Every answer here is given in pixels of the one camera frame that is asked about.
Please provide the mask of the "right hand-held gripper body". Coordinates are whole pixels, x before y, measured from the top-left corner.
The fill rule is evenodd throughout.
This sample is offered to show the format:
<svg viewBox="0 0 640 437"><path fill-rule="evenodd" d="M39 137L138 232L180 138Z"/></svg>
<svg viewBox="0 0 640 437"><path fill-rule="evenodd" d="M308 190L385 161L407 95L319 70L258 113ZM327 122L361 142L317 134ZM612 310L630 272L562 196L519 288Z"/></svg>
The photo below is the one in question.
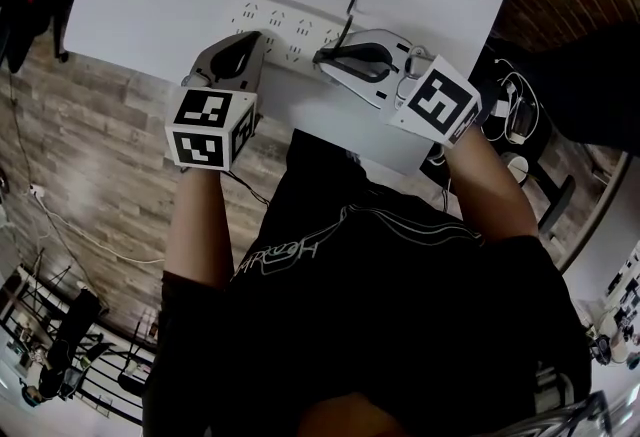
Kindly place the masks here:
<svg viewBox="0 0 640 437"><path fill-rule="evenodd" d="M443 56L413 50L387 104L387 123L452 148L481 110L479 91Z"/></svg>

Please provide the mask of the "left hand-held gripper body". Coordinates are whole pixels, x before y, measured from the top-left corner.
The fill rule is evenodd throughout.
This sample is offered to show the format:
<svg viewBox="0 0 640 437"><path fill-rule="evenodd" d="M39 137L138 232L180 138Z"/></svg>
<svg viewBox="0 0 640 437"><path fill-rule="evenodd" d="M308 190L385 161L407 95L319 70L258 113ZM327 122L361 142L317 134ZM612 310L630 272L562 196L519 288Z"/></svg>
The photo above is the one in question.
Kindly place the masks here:
<svg viewBox="0 0 640 437"><path fill-rule="evenodd" d="M253 136L258 96L178 87L170 95L165 132L174 163L228 171Z"/></svg>

